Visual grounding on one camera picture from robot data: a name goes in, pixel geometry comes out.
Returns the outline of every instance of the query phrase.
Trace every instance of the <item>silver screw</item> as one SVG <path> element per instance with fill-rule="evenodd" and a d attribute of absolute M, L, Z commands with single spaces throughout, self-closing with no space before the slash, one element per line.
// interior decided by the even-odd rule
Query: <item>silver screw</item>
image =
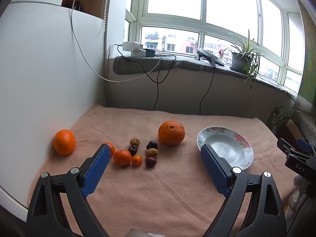
<path fill-rule="evenodd" d="M 43 172 L 41 175 L 40 175 L 40 177 L 42 177 L 42 178 L 45 178 L 45 177 L 47 177 L 48 176 L 48 173 L 47 172 Z"/>
<path fill-rule="evenodd" d="M 233 168 L 233 171 L 236 173 L 236 174 L 240 174 L 241 173 L 241 169 L 239 167 L 234 167 Z"/>
<path fill-rule="evenodd" d="M 73 167 L 72 169 L 70 169 L 70 173 L 72 174 L 76 174 L 79 172 L 79 169 L 77 167 Z"/>
<path fill-rule="evenodd" d="M 268 171 L 264 171 L 263 174 L 264 174 L 265 177 L 270 177 L 271 176 L 271 173 L 268 172 Z"/>

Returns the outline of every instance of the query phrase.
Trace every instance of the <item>plate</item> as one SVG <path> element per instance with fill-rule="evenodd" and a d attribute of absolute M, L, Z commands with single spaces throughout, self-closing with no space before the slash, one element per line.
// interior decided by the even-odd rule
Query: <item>plate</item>
<path fill-rule="evenodd" d="M 227 160 L 231 167 L 242 170 L 248 168 L 253 161 L 253 149 L 249 142 L 235 131 L 219 126 L 203 129 L 197 136 L 197 146 L 209 143 L 220 157 Z"/>

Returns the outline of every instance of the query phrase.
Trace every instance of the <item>bed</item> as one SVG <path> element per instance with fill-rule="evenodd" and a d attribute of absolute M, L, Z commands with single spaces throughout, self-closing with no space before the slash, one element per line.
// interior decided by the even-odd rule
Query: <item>bed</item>
<path fill-rule="evenodd" d="M 184 125 L 186 135 L 180 145 L 167 147 L 159 143 L 157 130 L 167 120 Z M 111 159 L 94 194 L 87 198 L 91 208 L 111 237 L 123 237 L 131 228 L 167 237 L 202 236 L 224 201 L 204 168 L 196 144 L 198 133 L 208 126 L 232 129 L 248 140 L 254 161 L 245 172 L 271 172 L 286 206 L 295 189 L 295 173 L 284 166 L 286 158 L 277 148 L 276 137 L 259 119 L 177 115 L 100 105 L 93 106 L 71 128 L 76 137 L 75 152 L 66 157 L 53 152 L 42 165 L 30 187 L 28 201 L 41 172 L 66 173 L 91 157 L 102 143 L 108 141 L 117 150 L 127 149 L 133 137 L 140 140 L 138 154 L 145 157 L 146 145 L 153 140 L 159 148 L 157 165 L 152 169 L 144 164 L 121 168 Z M 233 231 L 241 226 L 249 199 L 250 194 L 246 194 Z M 62 200 L 72 230 L 80 234 L 66 195 Z"/>

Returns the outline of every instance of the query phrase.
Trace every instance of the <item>dark cherry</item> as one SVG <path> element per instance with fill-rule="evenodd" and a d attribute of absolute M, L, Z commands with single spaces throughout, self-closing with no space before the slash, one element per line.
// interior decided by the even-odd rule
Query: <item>dark cherry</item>
<path fill-rule="evenodd" d="M 146 158 L 146 167 L 154 167 L 157 163 L 157 160 L 155 160 L 152 157 Z"/>
<path fill-rule="evenodd" d="M 132 156 L 134 156 L 137 153 L 137 147 L 135 145 L 132 145 L 128 148 L 128 151 Z"/>
<path fill-rule="evenodd" d="M 150 141 L 148 144 L 147 144 L 147 146 L 146 146 L 146 149 L 147 150 L 149 150 L 149 149 L 151 149 L 151 148 L 154 148 L 154 149 L 158 149 L 158 145 L 157 145 L 157 143 L 155 142 L 155 141 Z"/>

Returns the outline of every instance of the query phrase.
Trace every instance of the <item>orange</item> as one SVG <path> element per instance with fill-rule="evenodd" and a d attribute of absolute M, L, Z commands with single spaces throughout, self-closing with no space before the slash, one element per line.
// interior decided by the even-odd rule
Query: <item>orange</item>
<path fill-rule="evenodd" d="M 184 127 L 176 121 L 166 121 L 158 129 L 158 138 L 164 145 L 177 145 L 184 137 Z"/>
<path fill-rule="evenodd" d="M 69 155 L 75 150 L 76 139 L 71 131 L 63 129 L 57 132 L 53 144 L 59 154 Z"/>
<path fill-rule="evenodd" d="M 126 166 L 131 162 L 132 155 L 128 150 L 120 150 L 114 153 L 113 159 L 119 166 Z"/>
<path fill-rule="evenodd" d="M 143 158 L 141 155 L 135 155 L 132 157 L 132 163 L 134 166 L 140 166 L 143 162 Z"/>
<path fill-rule="evenodd" d="M 113 156 L 113 154 L 115 152 L 115 146 L 113 145 L 113 143 L 105 142 L 104 144 L 107 144 L 110 147 L 110 149 L 111 149 L 111 156 Z"/>

